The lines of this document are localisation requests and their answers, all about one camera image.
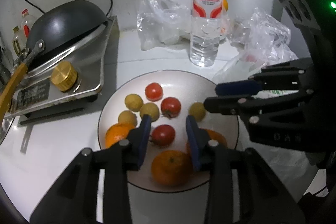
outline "white round plate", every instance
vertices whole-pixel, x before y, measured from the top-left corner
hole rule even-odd
[[[178,117],[168,119],[160,118],[152,123],[152,130],[161,124],[171,125],[176,132],[174,142],[164,148],[159,148],[152,143],[147,146],[147,152],[141,169],[137,172],[129,171],[128,182],[145,190],[159,193],[176,193],[194,189],[209,181],[208,172],[198,172],[192,175],[188,183],[178,187],[163,187],[153,181],[151,177],[151,164],[153,159],[164,150],[180,150],[186,152],[188,140],[185,129],[185,119],[188,109],[194,102],[204,102],[207,97],[216,96],[216,85],[210,80],[186,71],[163,70],[150,72],[130,80],[121,86],[107,101],[104,106],[98,123],[98,140],[101,149],[105,149],[105,133],[113,124],[118,122],[119,114],[127,110],[124,100],[130,93],[138,94],[143,102],[148,100],[145,96],[145,88],[148,84],[157,82],[163,88],[163,99],[176,97],[181,101],[182,109]],[[161,101],[155,102],[160,109]],[[136,113],[138,126],[141,118]],[[206,114],[205,118],[198,123],[200,128],[214,130],[222,134],[228,143],[228,147],[234,149],[237,143],[239,124],[236,116],[223,116],[221,114]]]

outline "tabletop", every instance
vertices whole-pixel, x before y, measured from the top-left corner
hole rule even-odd
[[[121,32],[119,45],[108,47],[105,54],[105,83],[95,109],[102,110],[107,99],[125,82],[138,75],[156,70],[184,70],[212,79],[226,62],[238,54],[228,42],[220,45],[215,64],[210,68],[193,65],[188,58],[187,43],[172,48],[154,48],[142,52],[135,30]],[[67,119],[20,126],[16,117],[0,146],[0,183],[8,197],[28,220],[35,206],[74,156],[84,147],[99,150],[97,126],[100,111]],[[240,138],[247,136],[241,124]],[[295,200],[299,200],[313,180],[317,168],[307,165],[302,169],[296,159],[308,160],[301,152],[290,154],[282,149],[256,146],[261,155],[283,180]],[[280,159],[291,155],[293,159]],[[293,172],[288,176],[283,172]],[[97,220],[101,215],[100,176]],[[151,193],[129,185],[129,198],[134,224],[203,223],[208,184],[188,192],[175,194]]]

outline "stove knob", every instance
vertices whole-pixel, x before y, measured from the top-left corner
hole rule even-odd
[[[67,91],[76,83],[78,73],[69,61],[62,61],[53,70],[50,81],[60,91]]]

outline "cherry tomato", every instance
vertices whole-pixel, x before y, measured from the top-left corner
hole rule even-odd
[[[151,102],[161,100],[163,97],[162,87],[158,83],[151,83],[145,88],[145,95]]]
[[[170,145],[174,141],[174,139],[174,128],[167,124],[163,124],[153,130],[151,142],[162,147]]]
[[[181,102],[174,97],[167,97],[161,102],[161,112],[169,119],[177,117],[181,112]]]

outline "stainless steel stove surface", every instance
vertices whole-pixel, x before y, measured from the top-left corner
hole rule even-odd
[[[27,115],[55,105],[98,94],[104,84],[104,56],[108,43],[118,43],[117,17],[110,17],[88,36],[53,59],[29,71],[16,90],[10,111],[5,117]],[[74,86],[60,91],[49,77],[61,61],[69,61],[78,72]]]

